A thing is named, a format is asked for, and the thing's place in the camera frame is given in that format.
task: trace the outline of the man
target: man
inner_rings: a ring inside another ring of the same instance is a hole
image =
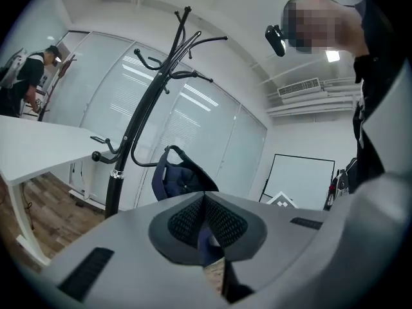
[[[355,6],[334,0],[289,0],[281,26],[289,44],[299,52],[346,50],[355,57],[355,83],[363,80],[362,99],[353,117],[358,147],[356,187],[382,174],[384,168],[362,123],[382,101],[404,62],[388,20],[371,0]]]
[[[56,59],[61,54],[56,46],[50,46],[44,52],[31,54],[19,74],[12,88],[0,89],[0,115],[19,117],[21,100],[29,102],[34,112],[39,113],[40,107],[36,104],[36,87],[39,85],[47,65],[57,65]]]

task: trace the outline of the cap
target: cap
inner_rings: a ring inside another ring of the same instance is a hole
[[[49,52],[52,52],[54,54],[54,56],[56,57],[55,61],[53,62],[53,65],[56,66],[58,62],[61,62],[62,60],[62,54],[59,51],[58,47],[56,46],[50,46],[49,48],[47,48],[46,50],[48,50]]]

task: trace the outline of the air conditioner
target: air conditioner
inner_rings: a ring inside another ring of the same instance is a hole
[[[319,83],[319,78],[313,78],[278,88],[277,93],[281,98],[290,98],[309,93],[317,93],[321,90],[322,88],[321,84]]]

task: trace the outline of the whiteboard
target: whiteboard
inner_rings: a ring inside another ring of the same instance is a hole
[[[301,209],[323,210],[334,169],[333,160],[275,154],[263,194],[283,192]]]

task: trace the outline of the coat rack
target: coat rack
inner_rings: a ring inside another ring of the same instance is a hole
[[[146,63],[145,59],[140,53],[140,50],[135,49],[134,53],[140,59],[142,64],[147,69],[158,71],[158,73],[154,77],[152,83],[149,85],[142,99],[137,105],[137,108],[133,113],[133,116],[131,117],[130,123],[127,126],[126,131],[124,132],[123,139],[118,149],[114,150],[113,146],[110,143],[110,139],[106,139],[105,142],[107,143],[110,152],[115,156],[108,159],[103,157],[102,154],[98,151],[93,152],[93,154],[91,155],[91,158],[95,162],[102,162],[104,164],[116,163],[115,168],[110,172],[108,192],[106,195],[106,218],[109,218],[110,216],[118,212],[118,204],[120,201],[120,194],[122,193],[122,186],[124,181],[124,167],[126,165],[129,152],[131,151],[131,158],[134,163],[141,167],[154,167],[157,165],[157,163],[143,164],[138,162],[135,158],[135,149],[140,135],[142,134],[144,126],[147,122],[147,119],[149,118],[150,113],[152,112],[157,100],[159,99],[160,94],[162,94],[162,91],[165,91],[166,94],[169,94],[169,91],[166,88],[166,84],[169,82],[169,80],[183,78],[201,78],[206,81],[213,82],[213,79],[204,77],[197,71],[173,72],[179,62],[186,56],[186,54],[189,54],[189,58],[192,59],[191,50],[197,45],[209,41],[227,40],[227,37],[224,36],[196,41],[201,35],[201,31],[197,31],[192,37],[186,40],[185,23],[187,16],[191,12],[191,10],[192,8],[190,6],[185,7],[182,18],[180,17],[179,12],[174,12],[180,24],[176,36],[174,37],[169,56],[163,62],[152,57],[148,57],[149,60],[156,62],[157,64],[159,64],[159,66],[153,67],[148,65],[148,63]]]

